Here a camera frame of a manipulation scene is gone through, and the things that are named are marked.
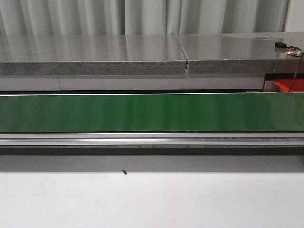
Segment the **grey stone bench left slab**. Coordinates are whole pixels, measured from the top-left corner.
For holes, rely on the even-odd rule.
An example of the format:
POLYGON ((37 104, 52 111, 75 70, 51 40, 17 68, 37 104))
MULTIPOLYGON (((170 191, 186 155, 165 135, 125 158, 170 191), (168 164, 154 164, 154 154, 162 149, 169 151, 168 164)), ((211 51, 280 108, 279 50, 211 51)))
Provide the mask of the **grey stone bench left slab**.
POLYGON ((2 75, 179 75, 174 35, 12 35, 0 38, 2 75))

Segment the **grey stone bench slab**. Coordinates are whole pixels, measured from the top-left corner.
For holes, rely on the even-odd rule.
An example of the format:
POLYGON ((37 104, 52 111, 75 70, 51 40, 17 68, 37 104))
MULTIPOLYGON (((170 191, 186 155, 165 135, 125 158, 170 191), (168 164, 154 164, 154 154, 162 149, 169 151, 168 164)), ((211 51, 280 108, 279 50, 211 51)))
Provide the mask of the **grey stone bench slab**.
POLYGON ((298 57, 275 48, 276 42, 303 48, 302 32, 179 35, 190 74, 293 73, 298 57))
POLYGON ((0 38, 2 75, 179 75, 174 35, 12 35, 0 38))

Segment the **green conveyor belt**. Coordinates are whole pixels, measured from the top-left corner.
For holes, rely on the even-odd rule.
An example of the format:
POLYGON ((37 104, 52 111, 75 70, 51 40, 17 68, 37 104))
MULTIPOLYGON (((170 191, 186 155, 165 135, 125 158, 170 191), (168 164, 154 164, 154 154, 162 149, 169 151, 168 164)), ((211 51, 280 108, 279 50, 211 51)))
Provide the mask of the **green conveyor belt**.
POLYGON ((0 98, 0 130, 302 131, 303 93, 20 95, 0 98))

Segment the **grey stone bench right slab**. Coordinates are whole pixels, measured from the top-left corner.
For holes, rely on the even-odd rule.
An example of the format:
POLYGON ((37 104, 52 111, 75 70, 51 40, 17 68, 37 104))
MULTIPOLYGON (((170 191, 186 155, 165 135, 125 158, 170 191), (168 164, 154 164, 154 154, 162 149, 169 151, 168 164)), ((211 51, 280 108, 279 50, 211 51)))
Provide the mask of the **grey stone bench right slab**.
POLYGON ((303 48, 302 32, 179 35, 190 74, 293 73, 298 57, 275 48, 276 42, 303 48))

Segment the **red plastic bin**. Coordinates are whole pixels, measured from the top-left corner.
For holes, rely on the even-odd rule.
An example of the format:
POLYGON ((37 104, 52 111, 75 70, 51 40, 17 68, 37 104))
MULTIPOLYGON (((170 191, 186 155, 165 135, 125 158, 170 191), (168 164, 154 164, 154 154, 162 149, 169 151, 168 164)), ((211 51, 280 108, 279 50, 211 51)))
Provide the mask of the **red plastic bin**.
POLYGON ((278 79, 274 81, 274 84, 283 93, 304 91, 304 80, 302 78, 296 79, 294 83, 292 79, 278 79))

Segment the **black connector plug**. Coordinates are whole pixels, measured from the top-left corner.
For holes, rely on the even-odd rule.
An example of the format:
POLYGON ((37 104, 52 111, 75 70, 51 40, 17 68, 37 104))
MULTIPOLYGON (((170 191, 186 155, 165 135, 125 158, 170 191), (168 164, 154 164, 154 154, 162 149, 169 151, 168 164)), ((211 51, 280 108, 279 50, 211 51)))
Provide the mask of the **black connector plug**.
POLYGON ((276 48, 286 49, 286 48, 287 48, 287 44, 286 44, 286 43, 283 43, 283 42, 276 42, 276 43, 275 43, 275 47, 276 47, 276 48))

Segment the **small lit circuit board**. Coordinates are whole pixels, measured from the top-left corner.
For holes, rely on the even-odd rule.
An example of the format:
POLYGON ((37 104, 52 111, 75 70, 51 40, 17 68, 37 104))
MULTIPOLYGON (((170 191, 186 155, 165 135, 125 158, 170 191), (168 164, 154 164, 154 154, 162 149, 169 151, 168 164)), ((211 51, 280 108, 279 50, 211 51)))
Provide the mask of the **small lit circuit board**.
POLYGON ((304 52, 298 48, 289 48, 286 53, 288 55, 297 56, 297 57, 302 57, 304 55, 304 52))

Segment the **grey pleated curtain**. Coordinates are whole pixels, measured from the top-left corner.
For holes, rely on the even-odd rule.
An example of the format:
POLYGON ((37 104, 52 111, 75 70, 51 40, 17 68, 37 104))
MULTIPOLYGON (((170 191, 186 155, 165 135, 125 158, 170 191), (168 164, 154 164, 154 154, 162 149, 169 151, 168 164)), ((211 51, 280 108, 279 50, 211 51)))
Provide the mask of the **grey pleated curtain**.
POLYGON ((301 0, 3 0, 2 35, 203 34, 304 29, 301 0))

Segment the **aluminium conveyor frame rail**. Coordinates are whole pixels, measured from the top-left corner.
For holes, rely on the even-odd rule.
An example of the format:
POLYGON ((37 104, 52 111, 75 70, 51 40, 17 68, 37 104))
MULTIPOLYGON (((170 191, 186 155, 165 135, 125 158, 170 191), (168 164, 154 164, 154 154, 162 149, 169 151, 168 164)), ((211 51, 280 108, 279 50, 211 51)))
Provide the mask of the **aluminium conveyor frame rail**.
POLYGON ((1 146, 302 147, 303 133, 4 133, 1 146))

